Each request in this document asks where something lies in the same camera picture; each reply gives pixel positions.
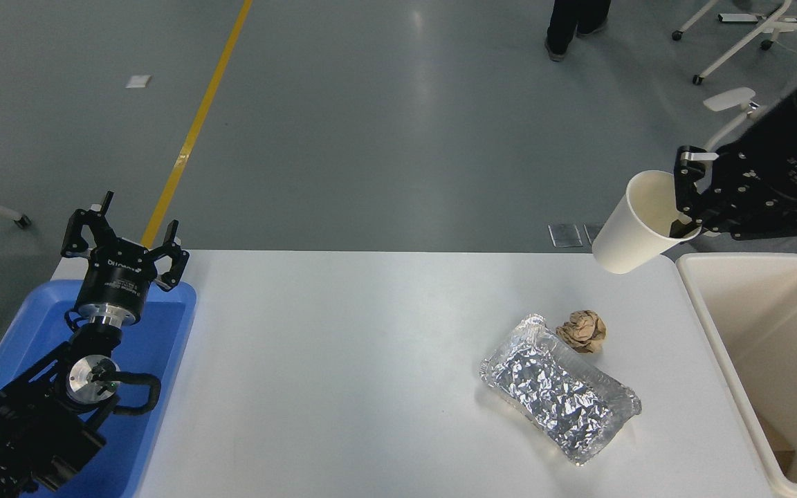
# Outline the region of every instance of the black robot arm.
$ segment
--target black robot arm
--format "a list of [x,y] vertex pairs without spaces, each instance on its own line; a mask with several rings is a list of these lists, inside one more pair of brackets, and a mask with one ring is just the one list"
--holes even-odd
[[697,226],[736,240],[796,237],[797,89],[714,154],[679,148],[674,174],[677,209],[687,218],[671,237]]
[[[190,254],[177,240],[177,221],[152,251],[117,237],[104,217],[112,199],[107,192],[99,210],[77,209],[61,247],[64,257],[89,260],[73,307],[85,324],[78,327],[67,313],[64,331],[75,332],[72,337],[0,390],[0,498],[38,484],[56,491],[107,444],[98,428],[108,416],[141,416],[158,404],[161,381],[120,371],[111,356],[122,328],[141,318],[149,285],[177,286]],[[94,247],[82,236],[85,227]],[[159,275],[155,263],[164,257],[171,268]],[[122,384],[148,387],[146,403],[120,406]]]

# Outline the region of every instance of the yellow floor line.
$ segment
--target yellow floor line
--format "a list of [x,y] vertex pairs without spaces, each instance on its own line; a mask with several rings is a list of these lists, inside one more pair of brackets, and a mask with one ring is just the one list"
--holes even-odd
[[174,169],[171,170],[167,182],[165,182],[165,189],[162,190],[162,195],[158,197],[156,208],[152,211],[152,217],[149,218],[149,224],[146,225],[146,231],[143,231],[143,238],[140,243],[145,247],[152,247],[153,239],[158,233],[159,227],[162,225],[162,220],[165,218],[165,212],[168,211],[168,205],[171,204],[171,199],[174,198],[174,190],[177,190],[177,184],[180,183],[181,174],[186,168],[187,161],[190,160],[192,148],[196,146],[196,139],[199,138],[199,132],[202,130],[202,125],[205,124],[205,117],[208,116],[208,109],[211,108],[211,103],[214,100],[214,95],[217,93],[217,88],[221,85],[223,73],[227,69],[227,64],[230,63],[230,56],[232,55],[235,41],[238,40],[238,35],[241,32],[241,27],[244,25],[244,19],[248,16],[248,10],[253,0],[244,0],[241,10],[238,12],[238,17],[235,18],[235,25],[230,33],[230,38],[227,44],[223,47],[221,59],[217,63],[217,68],[214,70],[214,75],[211,77],[211,82],[208,83],[208,90],[205,91],[205,97],[202,97],[202,104],[199,105],[199,110],[196,111],[196,119],[193,120],[190,126],[190,132],[186,133],[186,140],[183,142],[183,147],[180,150],[180,155],[177,156],[177,161],[174,162]]

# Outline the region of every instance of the aluminum foil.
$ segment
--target aluminum foil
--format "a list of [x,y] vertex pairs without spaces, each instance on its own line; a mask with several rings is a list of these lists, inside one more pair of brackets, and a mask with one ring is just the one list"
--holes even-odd
[[522,320],[482,362],[481,375],[578,465],[641,413],[632,389],[585,362],[540,315]]

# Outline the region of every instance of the white paper cup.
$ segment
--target white paper cup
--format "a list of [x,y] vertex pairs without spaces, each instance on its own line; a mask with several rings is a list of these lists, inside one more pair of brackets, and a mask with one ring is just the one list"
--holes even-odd
[[628,273],[677,243],[699,235],[669,237],[678,219],[675,180],[664,171],[642,171],[629,180],[626,195],[592,241],[592,255],[612,273]]

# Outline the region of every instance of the caster wheel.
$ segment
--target caster wheel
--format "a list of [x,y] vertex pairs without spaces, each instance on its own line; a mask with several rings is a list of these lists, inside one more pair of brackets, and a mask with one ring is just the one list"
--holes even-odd
[[22,215],[19,220],[14,220],[14,224],[20,227],[20,229],[25,229],[29,225],[32,225],[33,222],[26,217],[26,215]]

